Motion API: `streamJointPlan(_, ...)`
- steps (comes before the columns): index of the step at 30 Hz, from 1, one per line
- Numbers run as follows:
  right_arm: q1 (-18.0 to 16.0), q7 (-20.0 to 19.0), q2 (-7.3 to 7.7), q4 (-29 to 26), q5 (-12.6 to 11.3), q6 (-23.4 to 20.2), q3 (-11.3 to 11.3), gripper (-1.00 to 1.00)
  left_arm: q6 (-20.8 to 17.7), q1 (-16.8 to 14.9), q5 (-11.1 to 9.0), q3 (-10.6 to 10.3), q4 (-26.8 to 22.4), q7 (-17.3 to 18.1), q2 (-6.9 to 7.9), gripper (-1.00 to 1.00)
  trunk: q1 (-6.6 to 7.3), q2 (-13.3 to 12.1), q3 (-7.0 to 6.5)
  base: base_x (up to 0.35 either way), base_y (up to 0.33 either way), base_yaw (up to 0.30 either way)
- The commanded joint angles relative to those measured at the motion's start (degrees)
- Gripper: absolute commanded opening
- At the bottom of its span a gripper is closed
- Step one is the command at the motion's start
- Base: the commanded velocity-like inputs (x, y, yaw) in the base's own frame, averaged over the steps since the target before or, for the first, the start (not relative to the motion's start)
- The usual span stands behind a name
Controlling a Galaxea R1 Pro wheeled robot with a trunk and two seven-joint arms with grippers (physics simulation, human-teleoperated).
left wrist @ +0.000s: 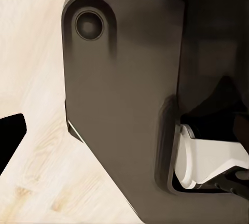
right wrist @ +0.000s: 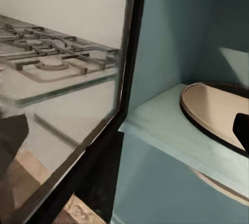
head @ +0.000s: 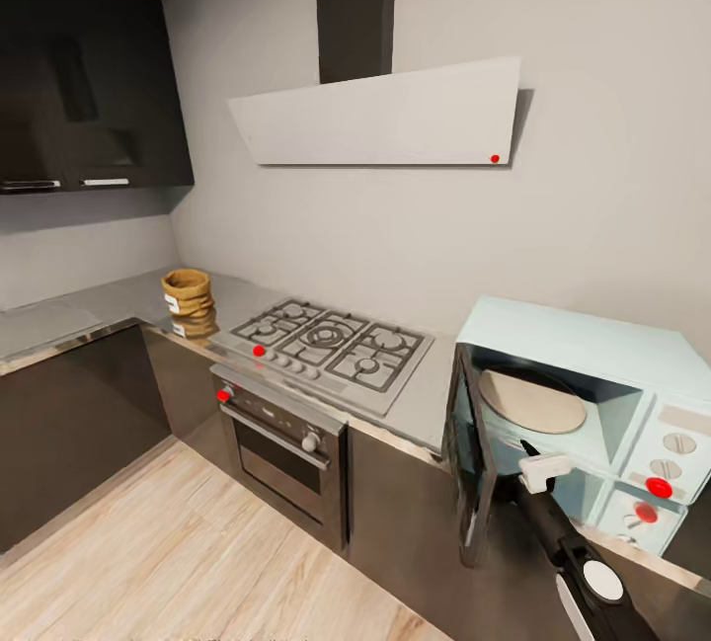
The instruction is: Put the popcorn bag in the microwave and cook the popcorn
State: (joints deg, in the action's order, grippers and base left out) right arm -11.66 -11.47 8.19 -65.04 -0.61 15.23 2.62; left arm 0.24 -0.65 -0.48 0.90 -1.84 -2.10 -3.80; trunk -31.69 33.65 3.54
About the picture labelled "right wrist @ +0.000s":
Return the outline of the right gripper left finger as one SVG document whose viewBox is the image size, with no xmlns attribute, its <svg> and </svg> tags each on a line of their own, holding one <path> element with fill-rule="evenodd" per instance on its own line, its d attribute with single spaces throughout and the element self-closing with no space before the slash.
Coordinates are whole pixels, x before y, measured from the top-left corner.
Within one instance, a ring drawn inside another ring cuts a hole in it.
<svg viewBox="0 0 249 224">
<path fill-rule="evenodd" d="M 27 133 L 23 113 L 0 119 L 0 175 Z"/>
</svg>

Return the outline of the microwave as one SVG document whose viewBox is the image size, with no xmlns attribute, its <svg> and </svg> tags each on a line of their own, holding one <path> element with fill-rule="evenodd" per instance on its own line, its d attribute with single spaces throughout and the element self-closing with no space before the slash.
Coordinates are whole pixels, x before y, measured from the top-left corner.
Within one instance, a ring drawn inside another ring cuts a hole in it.
<svg viewBox="0 0 249 224">
<path fill-rule="evenodd" d="M 0 0 L 0 119 L 19 113 L 0 224 L 53 224 L 123 123 L 249 186 L 249 0 Z"/>
</svg>

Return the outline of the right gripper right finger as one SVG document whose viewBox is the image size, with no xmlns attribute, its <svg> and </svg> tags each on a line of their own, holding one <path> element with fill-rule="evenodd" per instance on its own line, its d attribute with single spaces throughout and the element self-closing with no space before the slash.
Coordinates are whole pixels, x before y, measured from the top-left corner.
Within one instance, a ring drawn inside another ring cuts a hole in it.
<svg viewBox="0 0 249 224">
<path fill-rule="evenodd" d="M 249 115 L 237 113 L 232 130 L 241 145 L 249 154 Z"/>
</svg>

